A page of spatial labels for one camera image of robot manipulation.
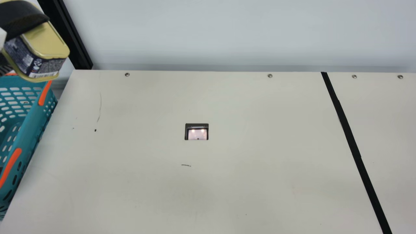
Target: black metal frame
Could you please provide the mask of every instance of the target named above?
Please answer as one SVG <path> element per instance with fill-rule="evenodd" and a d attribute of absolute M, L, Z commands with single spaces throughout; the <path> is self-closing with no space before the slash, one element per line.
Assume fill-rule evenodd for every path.
<path fill-rule="evenodd" d="M 75 69 L 91 70 L 93 63 L 63 0 L 38 0 L 50 22 L 68 45 L 69 59 Z"/>

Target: barcode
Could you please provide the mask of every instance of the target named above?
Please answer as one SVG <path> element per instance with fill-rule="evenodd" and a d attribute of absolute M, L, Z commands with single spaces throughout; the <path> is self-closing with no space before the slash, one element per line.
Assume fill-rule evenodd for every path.
<path fill-rule="evenodd" d="M 55 76 L 56 74 L 58 74 L 58 72 L 49 72 L 49 73 L 30 73 L 29 77 L 30 78 L 43 78 L 43 77 L 48 77 L 48 76 Z"/>

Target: black stripe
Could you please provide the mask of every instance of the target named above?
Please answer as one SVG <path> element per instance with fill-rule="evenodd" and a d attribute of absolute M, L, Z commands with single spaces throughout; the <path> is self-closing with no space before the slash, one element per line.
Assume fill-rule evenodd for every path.
<path fill-rule="evenodd" d="M 381 208 L 379 199 L 377 198 L 376 191 L 374 190 L 373 184 L 371 183 L 370 177 L 368 176 L 367 170 L 365 169 L 364 163 L 361 159 L 360 151 L 358 150 L 357 143 L 355 142 L 354 136 L 352 135 L 351 128 L 349 127 L 348 120 L 345 116 L 344 110 L 342 109 L 341 103 L 339 102 L 337 95 L 335 94 L 334 88 L 332 87 L 328 74 L 326 72 L 321 72 L 321 74 L 324 78 L 325 85 L 327 86 L 335 110 L 337 111 L 339 121 L 341 122 L 342 129 L 344 130 L 345 137 L 347 138 L 349 149 L 351 150 L 355 164 L 357 165 L 358 172 L 360 173 L 361 179 L 364 183 L 364 187 L 367 191 L 374 212 L 376 213 L 381 230 L 384 234 L 390 234 L 391 229 L 389 223 L 387 222 L 386 216 L 384 215 L 383 209 Z"/>

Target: can label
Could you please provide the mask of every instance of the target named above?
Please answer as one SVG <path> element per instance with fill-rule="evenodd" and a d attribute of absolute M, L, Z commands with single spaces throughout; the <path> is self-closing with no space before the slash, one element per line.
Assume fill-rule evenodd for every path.
<path fill-rule="evenodd" d="M 22 73 L 35 79 L 55 76 L 66 60 L 62 58 L 44 59 L 34 55 L 20 37 L 7 41 L 3 49 Z"/>

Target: white panel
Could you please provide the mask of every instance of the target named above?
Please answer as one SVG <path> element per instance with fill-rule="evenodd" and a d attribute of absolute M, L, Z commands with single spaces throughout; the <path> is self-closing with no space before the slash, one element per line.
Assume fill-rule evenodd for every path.
<path fill-rule="evenodd" d="M 320 73 L 76 70 L 0 233 L 381 230 Z"/>
<path fill-rule="evenodd" d="M 393 233 L 416 233 L 416 74 L 329 73 Z"/>
<path fill-rule="evenodd" d="M 65 4 L 96 68 L 416 71 L 414 0 Z"/>

